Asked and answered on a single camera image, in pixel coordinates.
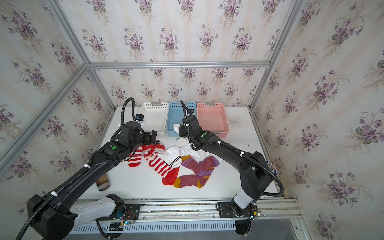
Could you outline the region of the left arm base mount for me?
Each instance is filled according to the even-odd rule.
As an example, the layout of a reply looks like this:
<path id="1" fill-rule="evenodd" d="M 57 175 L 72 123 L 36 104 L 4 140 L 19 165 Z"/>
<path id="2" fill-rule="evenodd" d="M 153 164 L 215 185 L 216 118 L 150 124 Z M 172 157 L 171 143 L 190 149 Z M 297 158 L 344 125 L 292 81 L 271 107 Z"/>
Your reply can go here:
<path id="1" fill-rule="evenodd" d="M 101 217 L 99 221 L 120 221 L 124 224 L 133 224 L 139 219 L 140 204 L 125 204 L 117 206 L 113 213 L 108 217 Z"/>

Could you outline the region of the purple yellow sock front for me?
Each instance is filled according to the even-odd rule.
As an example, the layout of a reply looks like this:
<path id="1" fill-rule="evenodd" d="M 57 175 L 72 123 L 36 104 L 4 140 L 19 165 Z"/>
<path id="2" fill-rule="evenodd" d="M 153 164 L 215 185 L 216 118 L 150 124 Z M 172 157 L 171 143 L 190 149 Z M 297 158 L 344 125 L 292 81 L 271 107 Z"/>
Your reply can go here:
<path id="1" fill-rule="evenodd" d="M 184 175 L 178 177 L 174 182 L 175 188 L 184 188 L 184 187 L 190 187 L 195 186 L 199 189 L 201 189 L 206 182 L 208 181 L 210 177 L 209 176 L 198 176 L 198 175 Z"/>

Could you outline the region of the red white striped santa sock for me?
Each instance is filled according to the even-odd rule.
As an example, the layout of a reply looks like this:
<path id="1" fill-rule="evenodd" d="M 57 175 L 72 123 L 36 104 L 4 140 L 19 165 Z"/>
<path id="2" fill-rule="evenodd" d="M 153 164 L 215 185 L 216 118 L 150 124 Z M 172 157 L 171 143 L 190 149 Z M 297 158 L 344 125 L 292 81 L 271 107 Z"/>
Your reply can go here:
<path id="1" fill-rule="evenodd" d="M 171 166 L 173 160 L 163 149 L 143 150 L 142 158 L 148 162 L 149 167 L 165 179 L 170 178 L 175 173 L 175 168 Z"/>

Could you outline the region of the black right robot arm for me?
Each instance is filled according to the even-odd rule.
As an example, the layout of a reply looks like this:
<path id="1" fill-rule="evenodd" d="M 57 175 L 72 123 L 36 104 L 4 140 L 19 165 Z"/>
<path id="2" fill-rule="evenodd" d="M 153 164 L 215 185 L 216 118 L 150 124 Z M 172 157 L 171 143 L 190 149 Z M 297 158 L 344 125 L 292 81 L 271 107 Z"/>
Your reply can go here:
<path id="1" fill-rule="evenodd" d="M 264 156 L 259 152 L 244 152 L 224 141 L 216 134 L 205 131 L 198 119 L 181 101 L 183 109 L 183 133 L 194 151 L 203 150 L 214 154 L 233 166 L 240 174 L 242 189 L 231 201 L 231 210 L 237 216 L 243 215 L 251 203 L 262 196 L 281 197 L 284 186 L 281 180 L 267 165 Z"/>

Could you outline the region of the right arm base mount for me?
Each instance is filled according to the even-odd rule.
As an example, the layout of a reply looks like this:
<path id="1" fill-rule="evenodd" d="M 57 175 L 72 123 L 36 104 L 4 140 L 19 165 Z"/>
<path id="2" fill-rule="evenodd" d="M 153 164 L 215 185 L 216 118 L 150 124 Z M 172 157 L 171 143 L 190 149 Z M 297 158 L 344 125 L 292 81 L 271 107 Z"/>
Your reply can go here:
<path id="1" fill-rule="evenodd" d="M 238 206 L 234 201 L 219 202 L 216 204 L 219 217 L 224 218 L 247 218 L 254 219 L 261 216 L 255 203 L 248 204 L 244 209 Z"/>

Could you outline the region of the purple striped sock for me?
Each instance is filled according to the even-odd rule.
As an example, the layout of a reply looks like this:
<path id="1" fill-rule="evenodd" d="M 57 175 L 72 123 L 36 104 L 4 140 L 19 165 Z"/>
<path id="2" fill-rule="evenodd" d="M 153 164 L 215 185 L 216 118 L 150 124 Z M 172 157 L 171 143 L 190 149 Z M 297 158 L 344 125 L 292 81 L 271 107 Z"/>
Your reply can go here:
<path id="1" fill-rule="evenodd" d="M 197 176 L 204 179 L 209 178 L 214 169 L 219 165 L 220 162 L 214 156 L 209 156 L 199 163 L 191 156 L 182 157 L 182 166 L 192 170 Z"/>

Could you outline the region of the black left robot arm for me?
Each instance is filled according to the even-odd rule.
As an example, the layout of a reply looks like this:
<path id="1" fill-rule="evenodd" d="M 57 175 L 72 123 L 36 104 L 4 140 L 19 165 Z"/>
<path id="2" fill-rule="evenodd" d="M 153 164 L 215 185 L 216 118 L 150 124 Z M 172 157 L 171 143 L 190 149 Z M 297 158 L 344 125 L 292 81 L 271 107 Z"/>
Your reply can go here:
<path id="1" fill-rule="evenodd" d="M 106 144 L 91 154 L 89 161 L 78 172 L 43 197 L 34 195 L 28 200 L 28 220 L 19 231 L 18 240 L 23 238 L 28 227 L 32 227 L 45 240 L 65 238 L 81 219 L 81 214 L 70 211 L 78 198 L 96 180 L 138 153 L 144 140 L 144 130 L 139 123 L 142 117 L 136 115 L 132 108 L 133 120 L 125 122 L 128 103 L 134 104 L 134 98 L 124 102 L 118 130 Z"/>

